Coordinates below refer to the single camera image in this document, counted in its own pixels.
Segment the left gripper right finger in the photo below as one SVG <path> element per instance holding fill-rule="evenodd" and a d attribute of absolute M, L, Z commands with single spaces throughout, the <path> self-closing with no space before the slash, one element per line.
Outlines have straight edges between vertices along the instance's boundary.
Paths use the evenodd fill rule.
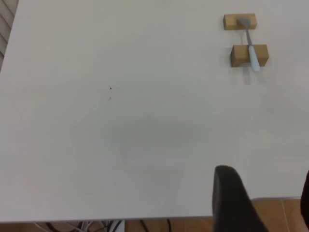
<path fill-rule="evenodd" d="M 303 191 L 300 199 L 300 210 L 303 218 L 309 217 L 309 172 L 303 186 Z"/>

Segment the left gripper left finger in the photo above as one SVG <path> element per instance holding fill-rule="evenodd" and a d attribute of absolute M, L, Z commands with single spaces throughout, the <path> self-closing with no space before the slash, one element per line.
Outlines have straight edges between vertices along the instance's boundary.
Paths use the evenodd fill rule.
<path fill-rule="evenodd" d="M 214 170 L 212 193 L 214 232 L 267 232 L 237 171 L 225 165 Z"/>

